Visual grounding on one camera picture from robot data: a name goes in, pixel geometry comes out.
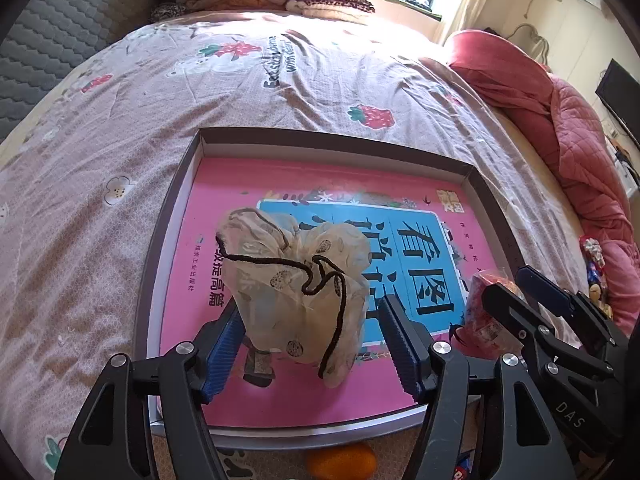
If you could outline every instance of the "flower print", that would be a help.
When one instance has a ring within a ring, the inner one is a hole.
[[[136,183],[132,182],[128,176],[114,176],[107,182],[107,192],[104,194],[104,201],[108,205],[116,205],[135,185]]]
[[[320,197],[318,199],[320,202],[331,202],[334,199],[334,194],[327,193],[326,191],[318,193],[318,196]]]
[[[204,57],[221,57],[229,53],[233,54],[231,61],[235,61],[242,56],[248,56],[252,52],[260,52],[261,50],[261,46],[251,45],[244,41],[237,41],[236,43],[223,43],[222,45],[208,45],[205,48],[201,48],[198,52]]]
[[[94,88],[96,86],[101,85],[102,83],[106,83],[109,79],[111,79],[113,77],[113,74],[105,74],[105,75],[101,75],[100,77],[96,77],[94,79],[91,79],[91,81],[89,81],[86,85],[84,85],[80,91],[83,94],[86,94],[89,90],[91,90],[91,88]]]

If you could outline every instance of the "drawstring bag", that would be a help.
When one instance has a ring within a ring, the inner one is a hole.
[[[300,230],[289,214],[244,208],[225,217],[216,240],[222,279],[255,348],[317,364],[326,386],[340,384],[364,335],[367,238],[350,224]]]

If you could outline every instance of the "strawberry print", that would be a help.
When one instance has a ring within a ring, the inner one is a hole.
[[[373,106],[357,105],[349,108],[347,113],[352,121],[358,121],[374,130],[388,128],[396,124],[391,110],[379,110]]]
[[[209,45],[205,48],[201,48],[199,53],[204,57],[221,57],[224,54],[233,54],[231,61],[235,61],[241,56],[248,56],[251,52],[260,52],[261,50],[262,47],[260,46],[250,45],[244,41],[238,41],[236,43],[223,43],[222,45]]]
[[[98,85],[101,85],[102,83],[106,83],[109,79],[111,79],[113,77],[113,74],[105,74],[105,75],[101,75],[100,77],[97,77],[95,79],[91,79],[91,81],[89,81],[86,85],[84,85],[80,91],[83,94],[86,94],[89,90],[91,90],[91,88],[94,88]]]

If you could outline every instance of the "plastic bag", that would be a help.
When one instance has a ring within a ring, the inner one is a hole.
[[[507,352],[520,355],[522,343],[503,327],[482,306],[482,293],[487,286],[501,283],[514,294],[524,298],[515,283],[503,272],[481,270],[471,278],[471,287],[466,299],[464,330],[462,339],[475,344],[482,352],[482,357],[496,359]]]
[[[325,222],[300,230],[289,214],[253,208],[229,213],[216,238],[225,255],[222,279],[255,348],[318,364],[326,386],[340,384],[364,336],[367,238],[350,224]],[[330,273],[334,275],[319,288]],[[346,290],[343,312],[340,276]]]

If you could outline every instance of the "metal screw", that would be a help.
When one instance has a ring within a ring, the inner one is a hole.
[[[448,354],[449,352],[451,352],[451,345],[446,341],[436,341],[433,344],[433,349],[438,354]]]
[[[505,354],[502,356],[502,360],[504,362],[504,364],[506,364],[507,366],[515,366],[516,364],[518,364],[520,362],[520,359],[518,359],[517,356],[513,355],[513,354]]]
[[[118,368],[127,362],[127,356],[124,354],[116,354],[111,358],[111,366]]]
[[[175,347],[175,351],[180,355],[187,355],[193,352],[193,343],[191,341],[184,341]]]

